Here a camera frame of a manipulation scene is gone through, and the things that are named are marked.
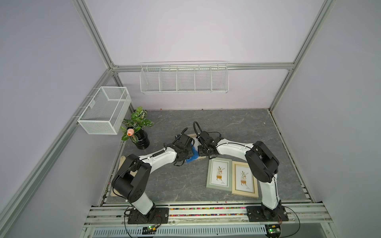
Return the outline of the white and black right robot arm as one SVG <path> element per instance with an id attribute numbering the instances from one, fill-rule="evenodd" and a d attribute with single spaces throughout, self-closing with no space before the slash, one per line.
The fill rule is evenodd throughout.
<path id="1" fill-rule="evenodd" d="M 196 133 L 201 155 L 228 155 L 246 161 L 252 175 L 260 182 L 262 203 L 260 214 L 269 221 L 283 213 L 278 195 L 277 174 L 279 161 L 261 141 L 245 144 L 229 141 L 222 137 L 214 139 L 206 131 Z"/>

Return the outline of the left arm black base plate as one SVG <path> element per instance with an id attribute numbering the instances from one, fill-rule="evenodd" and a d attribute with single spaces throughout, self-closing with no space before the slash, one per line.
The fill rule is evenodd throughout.
<path id="1" fill-rule="evenodd" d="M 137 209 L 131 210 L 126 216 L 128 224 L 167 224 L 169 219 L 168 207 L 153 207 L 146 215 Z"/>

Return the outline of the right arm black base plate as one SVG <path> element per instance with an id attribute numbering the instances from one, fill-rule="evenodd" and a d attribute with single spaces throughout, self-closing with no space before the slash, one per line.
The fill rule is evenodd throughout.
<path id="1" fill-rule="evenodd" d="M 271 210 L 265 206 L 247 206 L 247 216 L 250 222 L 286 222 L 289 221 L 284 206 Z"/>

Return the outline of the beige picture frame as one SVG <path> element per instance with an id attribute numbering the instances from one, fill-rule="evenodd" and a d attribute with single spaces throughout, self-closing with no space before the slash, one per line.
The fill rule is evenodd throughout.
<path id="1" fill-rule="evenodd" d="M 192 143 L 192 152 L 193 152 L 193 156 L 189 159 L 186 160 L 187 163 L 190 163 L 192 161 L 195 161 L 197 159 L 204 159 L 206 158 L 205 156 L 201 156 L 199 154 L 199 151 L 198 151 L 198 146 L 200 145 L 199 141 L 196 139 L 196 134 L 189 134 L 188 135 L 189 137 L 191 137 L 192 139 L 194 139 L 194 142 Z"/>

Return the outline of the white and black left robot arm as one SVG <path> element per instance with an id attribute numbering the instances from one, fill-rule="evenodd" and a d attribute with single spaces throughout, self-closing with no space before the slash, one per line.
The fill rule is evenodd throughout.
<path id="1" fill-rule="evenodd" d="M 194 139 L 186 134 L 179 134 L 170 144 L 151 154 L 126 157 L 118 169 L 111 186 L 143 216 L 151 215 L 155 205 L 145 193 L 150 174 L 167 164 L 182 166 L 193 156 Z"/>

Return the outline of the green-grey picture frame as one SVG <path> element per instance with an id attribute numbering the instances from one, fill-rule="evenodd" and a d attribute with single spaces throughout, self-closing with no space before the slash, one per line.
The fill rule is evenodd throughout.
<path id="1" fill-rule="evenodd" d="M 232 191 L 232 160 L 213 158 L 209 160 L 206 187 Z"/>

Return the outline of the blue microfibre cloth black trim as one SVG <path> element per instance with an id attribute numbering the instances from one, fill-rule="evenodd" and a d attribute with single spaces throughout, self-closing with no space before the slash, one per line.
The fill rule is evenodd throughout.
<path id="1" fill-rule="evenodd" d="M 198 153 L 198 151 L 197 151 L 197 149 L 196 149 L 195 146 L 193 146 L 193 147 L 191 148 L 191 151 L 192 151 L 192 155 L 191 155 L 190 158 L 186 159 L 186 162 L 187 162 L 187 163 L 190 163 L 190 162 L 192 162 L 192 161 L 194 161 L 194 160 L 196 160 L 196 159 L 199 158 L 199 153 Z"/>

